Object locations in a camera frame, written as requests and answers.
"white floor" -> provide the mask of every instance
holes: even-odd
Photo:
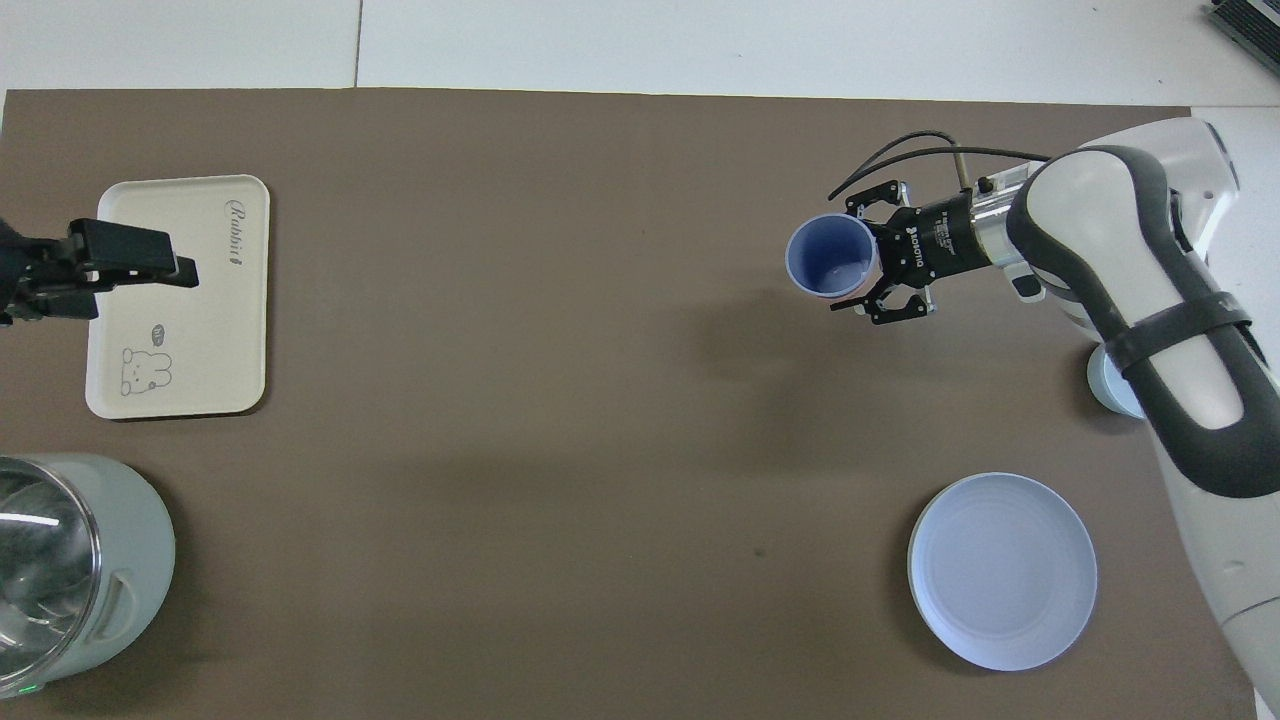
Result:
[[[0,91],[358,85],[1189,105],[1219,127],[1243,186],[1211,266],[1280,357],[1280,78],[1210,27],[1203,5],[0,0]]]

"electric kettle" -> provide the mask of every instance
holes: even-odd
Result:
[[[0,456],[0,698],[128,647],[173,565],[169,514],[133,469],[97,455]]]

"plastic cup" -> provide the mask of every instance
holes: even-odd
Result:
[[[858,218],[829,213],[810,218],[787,242],[791,282],[818,297],[858,290],[876,263],[876,236]]]

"cable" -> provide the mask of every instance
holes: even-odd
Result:
[[[956,142],[956,138],[951,137],[950,133],[942,132],[940,129],[918,129],[918,131],[914,131],[914,132],[909,132],[909,133],[906,133],[904,136],[900,136],[900,137],[895,138],[893,141],[891,141],[884,147],[881,147],[876,152],[872,152],[872,156],[868,158],[867,160],[864,160],[861,165],[858,165],[858,169],[854,170],[854,172],[855,173],[861,172],[863,168],[865,168],[865,167],[870,165],[872,163],[874,163],[876,159],[879,158],[881,155],[883,155],[883,154],[888,152],[890,150],[892,150],[893,147],[896,147],[899,145],[902,145],[904,142],[906,142],[909,140],[914,140],[916,137],[937,137],[940,140],[945,140],[948,145],[951,145],[951,147],[959,147],[960,146],[960,143]],[[960,181],[960,190],[964,190],[964,188],[969,187],[969,168],[965,167],[965,164],[964,164],[964,155],[956,154],[956,155],[954,155],[954,158],[955,158],[955,161],[956,161],[956,179]]]
[[[922,147],[920,150],[911,150],[909,152],[902,152],[901,155],[893,155],[888,160],[882,160],[874,165],[854,170],[854,174],[845,178],[845,182],[840,183],[840,187],[832,190],[831,193],[827,195],[827,200],[835,200],[837,195],[849,190],[849,186],[877,170],[883,170],[884,168],[901,163],[902,160],[923,158],[925,155],[993,155],[996,158],[1018,158],[1019,160],[1038,160],[1041,163],[1047,163],[1050,160],[1048,155],[1021,152],[1019,150],[1001,150],[998,147],[970,147],[966,145],[956,145],[952,147]]]

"plate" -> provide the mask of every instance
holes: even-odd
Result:
[[[1098,589],[1093,543],[1048,487],[983,473],[940,492],[908,551],[911,596],[956,655],[991,670],[1028,670],[1065,652]]]

